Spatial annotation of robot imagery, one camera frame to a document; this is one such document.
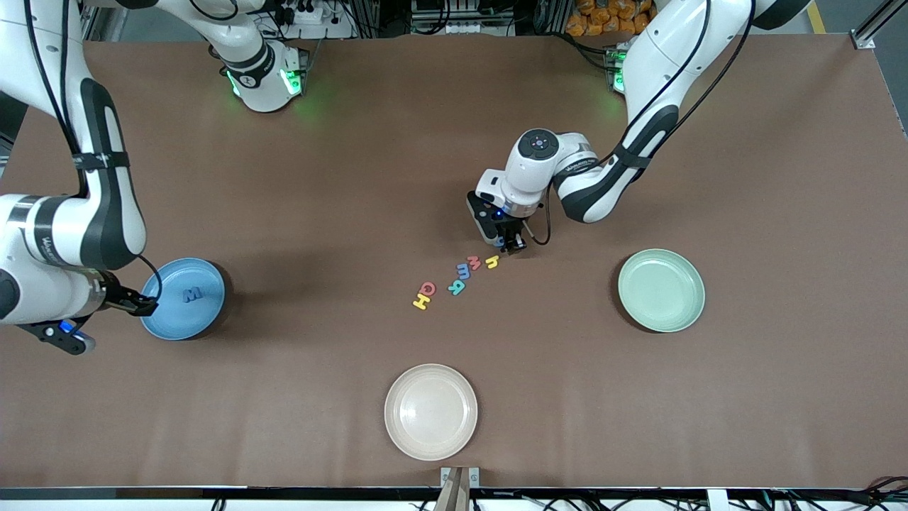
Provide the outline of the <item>orange bags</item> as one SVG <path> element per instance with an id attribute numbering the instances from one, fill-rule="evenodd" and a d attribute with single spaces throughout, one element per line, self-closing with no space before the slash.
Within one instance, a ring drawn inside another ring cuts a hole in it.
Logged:
<path id="1" fill-rule="evenodd" d="M 654 0 L 574 0 L 565 32 L 575 38 L 612 32 L 639 35 L 658 11 Z"/>

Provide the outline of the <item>blue plate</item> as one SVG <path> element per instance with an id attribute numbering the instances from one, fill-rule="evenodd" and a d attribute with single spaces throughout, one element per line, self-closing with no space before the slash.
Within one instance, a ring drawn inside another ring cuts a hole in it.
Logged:
<path id="1" fill-rule="evenodd" d="M 191 287 L 200 287 L 204 297 L 184 303 L 182 293 Z M 180 258 L 159 268 L 140 293 L 158 299 L 155 313 L 140 318 L 145 329 L 157 339 L 185 341 L 200 336 L 221 316 L 227 285 L 213 263 L 200 258 Z"/>

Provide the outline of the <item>green plate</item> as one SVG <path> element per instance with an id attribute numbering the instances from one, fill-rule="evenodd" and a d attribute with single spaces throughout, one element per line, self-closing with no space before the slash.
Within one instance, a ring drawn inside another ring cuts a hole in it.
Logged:
<path id="1" fill-rule="evenodd" d="M 650 248 L 633 253 L 617 275 L 617 294 L 639 326 L 658 333 L 687 329 L 706 308 L 706 285 L 690 260 Z"/>

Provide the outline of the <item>beige plate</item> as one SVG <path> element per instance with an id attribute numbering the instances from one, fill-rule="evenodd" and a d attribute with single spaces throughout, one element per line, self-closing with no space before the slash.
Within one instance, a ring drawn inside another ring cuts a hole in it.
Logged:
<path id="1" fill-rule="evenodd" d="M 384 424 L 392 443 L 419 461 L 442 461 L 470 443 L 479 424 L 479 400 L 470 381 L 441 363 L 422 363 L 390 385 Z"/>

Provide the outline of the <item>aluminium frame post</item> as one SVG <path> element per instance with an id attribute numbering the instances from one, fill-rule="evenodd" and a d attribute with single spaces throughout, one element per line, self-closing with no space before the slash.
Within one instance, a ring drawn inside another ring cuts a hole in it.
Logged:
<path id="1" fill-rule="evenodd" d="M 907 6 L 908 0 L 882 0 L 869 16 L 850 31 L 851 42 L 856 50 L 873 49 L 873 38 L 880 29 Z"/>
<path id="2" fill-rule="evenodd" d="M 82 39 L 119 42 L 130 11 L 117 0 L 77 0 Z"/>

